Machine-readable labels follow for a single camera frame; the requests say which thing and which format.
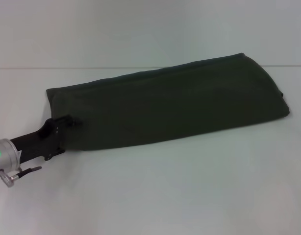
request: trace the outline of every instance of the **green towel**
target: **green towel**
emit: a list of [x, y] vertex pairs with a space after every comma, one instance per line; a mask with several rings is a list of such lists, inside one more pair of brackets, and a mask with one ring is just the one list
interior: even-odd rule
[[53, 118], [83, 124], [63, 147], [96, 150], [169, 141], [283, 118], [272, 78], [244, 54], [47, 90]]

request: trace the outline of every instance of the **metal cylinder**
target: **metal cylinder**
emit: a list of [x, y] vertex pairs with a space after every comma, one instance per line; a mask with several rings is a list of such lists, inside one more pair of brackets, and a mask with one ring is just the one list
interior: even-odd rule
[[8, 139], [0, 140], [0, 170], [9, 173], [19, 166], [20, 156], [14, 144]]

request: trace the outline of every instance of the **dark green cloth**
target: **dark green cloth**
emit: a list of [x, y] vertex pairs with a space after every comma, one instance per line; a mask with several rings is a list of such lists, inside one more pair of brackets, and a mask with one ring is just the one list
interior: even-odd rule
[[53, 118], [71, 115], [64, 147], [95, 150], [174, 140], [285, 117], [271, 77], [244, 54], [47, 90]]

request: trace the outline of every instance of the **folded fabric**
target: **folded fabric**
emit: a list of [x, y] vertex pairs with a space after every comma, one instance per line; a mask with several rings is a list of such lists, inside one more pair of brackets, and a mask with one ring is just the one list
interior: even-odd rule
[[47, 90], [53, 118], [83, 124], [63, 147], [96, 150], [169, 141], [283, 118], [272, 78], [244, 54]]

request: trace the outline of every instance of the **white surface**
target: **white surface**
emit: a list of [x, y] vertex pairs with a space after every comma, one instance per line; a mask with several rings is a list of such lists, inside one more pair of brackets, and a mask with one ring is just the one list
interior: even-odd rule
[[[301, 235], [301, 68], [266, 70], [290, 116], [27, 163], [43, 169], [0, 180], [0, 235]], [[45, 89], [134, 71], [0, 70], [0, 139], [50, 116]]]
[[301, 64], [301, 0], [0, 0], [0, 68]]

